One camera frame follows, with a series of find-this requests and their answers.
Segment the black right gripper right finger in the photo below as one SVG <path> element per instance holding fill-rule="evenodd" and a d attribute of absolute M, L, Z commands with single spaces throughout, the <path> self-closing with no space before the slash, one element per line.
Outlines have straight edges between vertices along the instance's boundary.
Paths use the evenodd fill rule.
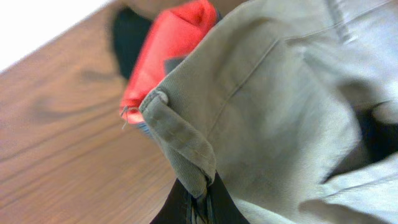
<path fill-rule="evenodd" d="M 211 224 L 249 224 L 234 204 L 218 173 L 207 188 L 206 204 Z"/>

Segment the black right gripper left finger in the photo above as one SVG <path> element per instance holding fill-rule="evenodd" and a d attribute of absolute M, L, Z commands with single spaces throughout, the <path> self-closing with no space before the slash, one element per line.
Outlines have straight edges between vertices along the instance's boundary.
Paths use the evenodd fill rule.
<path fill-rule="evenodd" d="M 150 224 L 192 224 L 192 196 L 178 179 Z"/>

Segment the khaki green shorts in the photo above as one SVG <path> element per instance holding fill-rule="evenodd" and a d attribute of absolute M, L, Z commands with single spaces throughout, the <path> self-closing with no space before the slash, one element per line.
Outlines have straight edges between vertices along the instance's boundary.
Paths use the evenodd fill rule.
<path fill-rule="evenodd" d="M 251 223 L 397 222 L 397 2 L 248 1 L 140 111 L 196 198 Z"/>

